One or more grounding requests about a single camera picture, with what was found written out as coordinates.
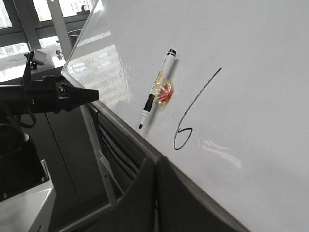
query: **whiteboard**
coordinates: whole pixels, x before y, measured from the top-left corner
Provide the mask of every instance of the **whiteboard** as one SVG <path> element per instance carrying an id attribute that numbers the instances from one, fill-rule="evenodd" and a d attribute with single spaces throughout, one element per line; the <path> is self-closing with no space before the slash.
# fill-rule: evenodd
<path id="1" fill-rule="evenodd" d="M 308 9 L 304 0 L 99 0 L 63 75 L 99 90 L 252 232 L 307 231 Z M 170 48 L 174 93 L 139 130 Z M 188 142 L 175 150 L 182 116 L 219 68 L 180 125 L 193 129 Z"/>

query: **black marker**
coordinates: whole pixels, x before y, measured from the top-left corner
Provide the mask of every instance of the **black marker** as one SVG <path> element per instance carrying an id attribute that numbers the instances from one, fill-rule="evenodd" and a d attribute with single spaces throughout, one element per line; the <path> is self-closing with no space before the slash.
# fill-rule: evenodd
<path id="1" fill-rule="evenodd" d="M 151 108 L 153 106 L 153 102 L 155 100 L 155 97 L 160 93 L 160 87 L 166 80 L 166 77 L 173 65 L 173 62 L 176 57 L 176 51 L 173 49 L 170 49 L 165 56 L 165 59 L 163 61 L 163 64 L 161 66 L 161 69 L 159 71 L 159 74 L 154 82 L 153 87 L 150 90 L 150 94 L 148 96 L 147 102 L 145 104 L 144 110 L 141 114 L 141 120 L 140 120 L 140 126 L 139 129 L 141 129 L 148 118 Z"/>

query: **whiteboard marker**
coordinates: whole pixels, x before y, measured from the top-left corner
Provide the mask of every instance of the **whiteboard marker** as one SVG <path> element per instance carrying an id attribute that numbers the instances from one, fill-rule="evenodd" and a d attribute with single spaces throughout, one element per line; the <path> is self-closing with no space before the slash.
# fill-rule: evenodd
<path id="1" fill-rule="evenodd" d="M 173 65 L 173 62 L 176 57 L 176 51 L 173 49 L 170 49 L 168 53 L 165 56 L 165 59 L 163 61 L 163 64 L 161 66 L 161 69 L 159 71 L 158 76 L 156 77 L 156 80 L 154 82 L 153 87 L 150 90 L 150 94 L 148 96 L 147 102 L 145 104 L 144 110 L 141 114 L 141 120 L 140 120 L 140 126 L 139 129 L 141 129 L 148 118 L 151 108 L 153 106 L 153 102 L 155 100 L 155 97 L 160 93 L 160 87 L 166 80 L 166 77 Z"/>

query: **handwritten number 6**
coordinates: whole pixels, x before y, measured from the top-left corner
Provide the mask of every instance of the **handwritten number 6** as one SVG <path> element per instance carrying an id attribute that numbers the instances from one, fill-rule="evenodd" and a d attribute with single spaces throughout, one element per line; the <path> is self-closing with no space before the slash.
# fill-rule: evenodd
<path id="1" fill-rule="evenodd" d="M 191 127 L 189 128 L 185 128 L 185 129 L 180 129 L 180 124 L 182 123 L 184 117 L 186 116 L 186 114 L 188 113 L 188 111 L 190 110 L 191 106 L 195 103 L 195 101 L 198 99 L 198 97 L 201 95 L 201 93 L 204 91 L 204 89 L 206 88 L 206 86 L 213 80 L 213 78 L 218 74 L 218 72 L 221 70 L 222 68 L 219 68 L 218 71 L 211 77 L 211 79 L 204 85 L 204 87 L 202 88 L 202 90 L 197 94 L 197 96 L 194 98 L 193 102 L 189 105 L 188 109 L 185 111 L 184 115 L 182 116 L 182 118 L 179 121 L 175 136 L 174 136 L 174 149 L 175 150 L 179 150 L 182 149 L 184 147 L 184 145 L 188 142 L 188 140 L 191 137 L 192 131 L 193 129 Z M 176 147 L 176 138 L 177 138 L 177 134 L 184 132 L 184 131 L 190 131 L 188 138 L 185 140 L 185 142 L 180 146 L 180 147 Z"/>

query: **black ink drawing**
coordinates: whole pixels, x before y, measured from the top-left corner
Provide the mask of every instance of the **black ink drawing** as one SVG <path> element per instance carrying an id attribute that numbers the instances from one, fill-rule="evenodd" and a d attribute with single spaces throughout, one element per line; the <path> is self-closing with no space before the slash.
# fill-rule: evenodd
<path id="1" fill-rule="evenodd" d="M 179 150 L 181 148 L 183 148 L 183 146 L 188 142 L 193 129 L 191 127 L 185 128 L 185 129 L 181 129 L 180 128 L 180 124 L 182 123 L 184 117 L 186 116 L 186 114 L 189 112 L 191 106 L 195 103 L 195 101 L 198 99 L 198 97 L 201 95 L 201 93 L 204 91 L 204 89 L 206 88 L 206 86 L 213 80 L 213 78 L 218 74 L 218 72 L 221 70 L 222 68 L 219 68 L 218 71 L 211 77 L 211 79 L 204 85 L 204 87 L 202 88 L 202 90 L 197 94 L 197 96 L 194 98 L 193 102 L 189 105 L 188 109 L 185 111 L 183 117 L 180 119 L 180 122 L 178 124 L 176 133 L 175 133 L 175 137 L 174 137 L 174 149 L 175 150 Z M 177 138 L 177 134 L 184 132 L 184 131 L 190 131 L 188 138 L 186 139 L 186 141 L 183 143 L 183 145 L 181 145 L 180 147 L 176 147 L 176 138 Z"/>

